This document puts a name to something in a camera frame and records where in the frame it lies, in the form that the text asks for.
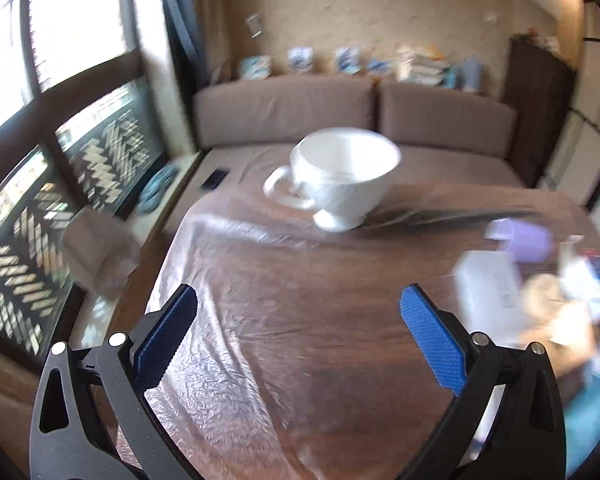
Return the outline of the white translucent plastic box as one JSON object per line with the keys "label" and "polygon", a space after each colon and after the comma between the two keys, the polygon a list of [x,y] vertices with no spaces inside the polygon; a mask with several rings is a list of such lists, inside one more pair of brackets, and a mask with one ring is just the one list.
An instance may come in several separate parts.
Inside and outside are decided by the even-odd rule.
{"label": "white translucent plastic box", "polygon": [[502,347],[522,348],[533,325],[521,307],[521,277],[507,252],[465,252],[453,270],[458,318],[468,333],[481,332]]}

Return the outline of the blue white tissue pack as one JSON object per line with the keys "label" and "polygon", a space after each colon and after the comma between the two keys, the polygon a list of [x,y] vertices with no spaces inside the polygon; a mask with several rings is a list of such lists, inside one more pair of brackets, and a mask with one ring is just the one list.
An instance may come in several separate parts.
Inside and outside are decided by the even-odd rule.
{"label": "blue white tissue pack", "polygon": [[565,296],[585,306],[593,324],[600,324],[600,255],[578,252],[582,235],[570,235],[559,244],[558,280]]}

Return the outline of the purple ribbed plastic cup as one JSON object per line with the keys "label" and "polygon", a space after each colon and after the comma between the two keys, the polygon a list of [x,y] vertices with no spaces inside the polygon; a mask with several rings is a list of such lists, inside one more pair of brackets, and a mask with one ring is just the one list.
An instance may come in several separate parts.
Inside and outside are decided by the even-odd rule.
{"label": "purple ribbed plastic cup", "polygon": [[498,242],[498,249],[518,263],[542,263],[554,247],[553,234],[545,226],[514,218],[491,221],[484,237]]}

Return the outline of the teal slippers on sill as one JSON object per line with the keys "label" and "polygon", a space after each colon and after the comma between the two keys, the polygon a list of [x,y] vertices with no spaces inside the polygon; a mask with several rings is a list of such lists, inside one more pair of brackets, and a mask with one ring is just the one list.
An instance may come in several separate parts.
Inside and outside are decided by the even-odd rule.
{"label": "teal slippers on sill", "polygon": [[150,214],[155,211],[179,172],[178,166],[173,162],[169,162],[156,172],[140,192],[136,211],[139,214]]}

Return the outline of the black phone on sill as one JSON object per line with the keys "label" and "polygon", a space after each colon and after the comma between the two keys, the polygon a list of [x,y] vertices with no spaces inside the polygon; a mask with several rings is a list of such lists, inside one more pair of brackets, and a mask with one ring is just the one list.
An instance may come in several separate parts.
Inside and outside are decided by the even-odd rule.
{"label": "black phone on sill", "polygon": [[201,183],[200,188],[204,192],[210,192],[220,186],[223,180],[230,174],[230,170],[226,168],[216,168],[210,176]]}

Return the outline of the brown sofa right cushion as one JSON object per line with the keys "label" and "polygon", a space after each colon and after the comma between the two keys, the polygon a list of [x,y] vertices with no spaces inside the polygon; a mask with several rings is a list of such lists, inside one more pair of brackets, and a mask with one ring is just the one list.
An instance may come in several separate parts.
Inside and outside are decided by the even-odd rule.
{"label": "brown sofa right cushion", "polygon": [[502,158],[516,112],[476,94],[407,82],[378,86],[379,132],[396,143]]}

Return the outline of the brown sofa cushion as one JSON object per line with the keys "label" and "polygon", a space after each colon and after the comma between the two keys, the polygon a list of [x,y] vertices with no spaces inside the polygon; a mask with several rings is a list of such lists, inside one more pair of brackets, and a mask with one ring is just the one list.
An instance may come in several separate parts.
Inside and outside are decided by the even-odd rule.
{"label": "brown sofa cushion", "polygon": [[280,76],[217,84],[194,97],[198,148],[297,142],[326,128],[375,128],[367,78]]}
{"label": "brown sofa cushion", "polygon": [[476,94],[407,82],[378,86],[379,132],[396,143],[502,158],[516,112]]}

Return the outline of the brown sofa left cushion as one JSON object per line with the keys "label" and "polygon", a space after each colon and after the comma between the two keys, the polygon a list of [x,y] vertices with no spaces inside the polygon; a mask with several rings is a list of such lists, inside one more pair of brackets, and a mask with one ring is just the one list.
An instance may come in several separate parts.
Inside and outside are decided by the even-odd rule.
{"label": "brown sofa left cushion", "polygon": [[280,76],[217,84],[194,97],[198,148],[297,142],[326,128],[375,128],[367,78]]}

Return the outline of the dark wooden cabinet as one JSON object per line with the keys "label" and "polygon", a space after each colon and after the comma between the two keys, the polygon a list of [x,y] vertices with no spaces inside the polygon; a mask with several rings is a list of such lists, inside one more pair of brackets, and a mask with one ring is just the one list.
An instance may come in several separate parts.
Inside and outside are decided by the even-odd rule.
{"label": "dark wooden cabinet", "polygon": [[509,39],[502,102],[517,113],[505,157],[527,188],[534,188],[550,162],[567,118],[577,72],[549,50]]}

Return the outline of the small teal cup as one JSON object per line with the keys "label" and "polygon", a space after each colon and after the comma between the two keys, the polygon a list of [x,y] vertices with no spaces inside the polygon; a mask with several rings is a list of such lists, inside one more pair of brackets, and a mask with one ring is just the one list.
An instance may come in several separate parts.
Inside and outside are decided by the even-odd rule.
{"label": "small teal cup", "polygon": [[444,74],[442,86],[445,89],[456,89],[458,86],[458,73],[457,68],[451,66]]}

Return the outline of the grey blue cylinder speaker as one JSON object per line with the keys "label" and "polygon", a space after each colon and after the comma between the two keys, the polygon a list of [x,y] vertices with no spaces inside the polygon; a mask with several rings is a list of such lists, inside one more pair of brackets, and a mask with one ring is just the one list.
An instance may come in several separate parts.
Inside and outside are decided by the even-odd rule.
{"label": "grey blue cylinder speaker", "polygon": [[464,92],[482,92],[482,64],[479,62],[478,58],[475,58],[474,56],[464,58],[463,63],[460,66],[460,72],[462,73],[462,89]]}

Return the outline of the stack of books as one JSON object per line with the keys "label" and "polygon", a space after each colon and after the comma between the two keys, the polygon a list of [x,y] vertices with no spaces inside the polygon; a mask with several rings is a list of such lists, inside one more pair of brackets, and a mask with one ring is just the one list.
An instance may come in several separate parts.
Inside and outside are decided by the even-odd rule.
{"label": "stack of books", "polygon": [[437,87],[444,81],[450,64],[430,58],[411,48],[401,48],[396,54],[396,80]]}

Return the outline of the photo frame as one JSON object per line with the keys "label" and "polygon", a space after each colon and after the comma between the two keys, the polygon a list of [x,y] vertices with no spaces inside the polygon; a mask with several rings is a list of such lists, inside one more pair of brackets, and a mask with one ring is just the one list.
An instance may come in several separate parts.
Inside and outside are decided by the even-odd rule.
{"label": "photo frame", "polygon": [[338,73],[354,75],[361,71],[361,49],[359,47],[340,47],[334,55]]}
{"label": "photo frame", "polygon": [[293,47],[288,50],[287,61],[291,73],[311,73],[314,50],[311,47]]}
{"label": "photo frame", "polygon": [[263,80],[271,76],[271,58],[268,55],[256,55],[243,58],[239,63],[239,78]]}
{"label": "photo frame", "polygon": [[367,61],[366,73],[375,77],[387,77],[391,74],[392,62],[370,58]]}

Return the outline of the photo frame far left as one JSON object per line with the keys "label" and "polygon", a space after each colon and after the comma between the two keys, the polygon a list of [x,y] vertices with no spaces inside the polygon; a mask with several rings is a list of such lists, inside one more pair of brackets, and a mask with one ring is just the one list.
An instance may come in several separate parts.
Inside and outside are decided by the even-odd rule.
{"label": "photo frame far left", "polygon": [[271,58],[268,55],[256,55],[243,58],[239,63],[239,78],[263,80],[271,76]]}

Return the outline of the wall lamp fixture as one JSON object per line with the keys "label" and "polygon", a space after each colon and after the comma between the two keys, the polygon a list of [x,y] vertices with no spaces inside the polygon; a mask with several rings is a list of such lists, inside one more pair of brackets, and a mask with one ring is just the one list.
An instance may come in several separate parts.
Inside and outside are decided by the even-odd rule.
{"label": "wall lamp fixture", "polygon": [[253,13],[247,16],[245,23],[252,39],[259,38],[263,35],[263,25],[259,13]]}

